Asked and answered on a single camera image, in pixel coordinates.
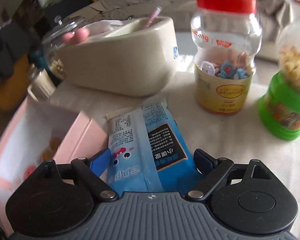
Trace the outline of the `white ribbed mug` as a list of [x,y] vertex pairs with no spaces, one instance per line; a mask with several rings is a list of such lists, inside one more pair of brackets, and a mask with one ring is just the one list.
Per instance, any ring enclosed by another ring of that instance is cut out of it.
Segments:
[[56,91],[56,87],[45,69],[31,69],[29,80],[27,93],[36,102],[48,100]]

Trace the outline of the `pink pen in tub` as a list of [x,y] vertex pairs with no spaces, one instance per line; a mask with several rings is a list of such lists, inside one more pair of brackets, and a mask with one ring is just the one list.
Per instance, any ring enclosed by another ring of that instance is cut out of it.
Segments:
[[147,20],[146,24],[144,25],[144,29],[149,28],[152,24],[153,21],[160,15],[162,11],[162,7],[157,6],[156,9],[152,12],[151,16]]

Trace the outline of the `red-lid clear plastic jar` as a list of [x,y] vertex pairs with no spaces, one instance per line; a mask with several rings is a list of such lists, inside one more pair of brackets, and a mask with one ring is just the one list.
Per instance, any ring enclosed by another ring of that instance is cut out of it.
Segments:
[[262,43],[256,0],[196,1],[191,19],[196,100],[213,114],[236,114],[247,98]]

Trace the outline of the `green candy dispenser toy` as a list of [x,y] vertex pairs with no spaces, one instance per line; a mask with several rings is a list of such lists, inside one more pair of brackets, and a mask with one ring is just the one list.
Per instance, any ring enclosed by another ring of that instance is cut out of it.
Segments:
[[260,98],[258,113],[271,133],[294,140],[300,135],[300,22],[286,26],[276,45],[280,71]]

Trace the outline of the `yellow chair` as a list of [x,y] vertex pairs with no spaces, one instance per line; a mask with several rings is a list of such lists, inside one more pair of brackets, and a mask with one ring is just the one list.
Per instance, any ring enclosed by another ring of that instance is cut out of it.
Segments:
[[24,54],[14,64],[14,74],[0,84],[0,112],[12,111],[22,103],[30,84],[29,67],[27,54]]

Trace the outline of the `pink open storage box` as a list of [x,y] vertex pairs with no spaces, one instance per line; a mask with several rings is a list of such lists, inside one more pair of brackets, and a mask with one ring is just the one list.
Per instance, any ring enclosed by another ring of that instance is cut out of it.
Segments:
[[107,142],[106,132],[83,112],[26,98],[0,139],[0,226],[4,232],[13,232],[5,213],[8,199],[40,165],[50,146],[57,147],[55,162],[66,164],[92,157]]

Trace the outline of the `glass jar with nuts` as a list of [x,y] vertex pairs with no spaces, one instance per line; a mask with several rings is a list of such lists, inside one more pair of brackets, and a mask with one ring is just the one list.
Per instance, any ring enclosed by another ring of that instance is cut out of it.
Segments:
[[68,32],[73,34],[76,29],[83,27],[86,22],[80,16],[62,19],[59,15],[54,18],[54,22],[57,25],[43,37],[43,51],[49,71],[59,80],[64,80],[66,74],[56,50],[63,44],[62,37],[64,34]]

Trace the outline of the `blue snack packet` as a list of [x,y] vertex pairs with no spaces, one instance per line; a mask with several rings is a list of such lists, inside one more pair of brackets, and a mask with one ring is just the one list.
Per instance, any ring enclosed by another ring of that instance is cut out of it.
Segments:
[[203,175],[171,115],[166,96],[107,114],[111,163],[107,184],[124,192],[185,195]]

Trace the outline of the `white tablecloth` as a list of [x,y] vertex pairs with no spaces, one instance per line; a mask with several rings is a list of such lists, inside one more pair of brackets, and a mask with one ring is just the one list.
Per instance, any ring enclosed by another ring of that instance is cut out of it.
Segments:
[[267,91],[278,66],[256,60],[257,71],[243,109],[231,116],[214,115],[194,97],[192,59],[196,48],[190,34],[178,33],[177,41],[181,65],[162,92],[189,150],[201,148],[214,157],[227,157],[236,163],[263,161],[298,201],[292,233],[300,239],[300,137],[281,140],[264,127],[258,116],[258,100]]

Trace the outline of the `pink egg-shaped toy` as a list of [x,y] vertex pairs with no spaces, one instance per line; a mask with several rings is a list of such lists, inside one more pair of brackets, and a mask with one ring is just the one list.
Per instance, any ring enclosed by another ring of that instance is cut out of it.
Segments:
[[88,28],[79,28],[74,32],[65,33],[62,36],[62,42],[64,44],[79,44],[85,41],[90,35]]

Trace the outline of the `beige oval organizer tub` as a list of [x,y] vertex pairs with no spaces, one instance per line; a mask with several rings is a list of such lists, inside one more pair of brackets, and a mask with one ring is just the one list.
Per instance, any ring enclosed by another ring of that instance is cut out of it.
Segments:
[[78,87],[127,96],[147,96],[162,90],[175,74],[178,46],[170,17],[120,22],[113,30],[96,34],[99,23],[87,25],[89,37],[60,46],[66,79]]

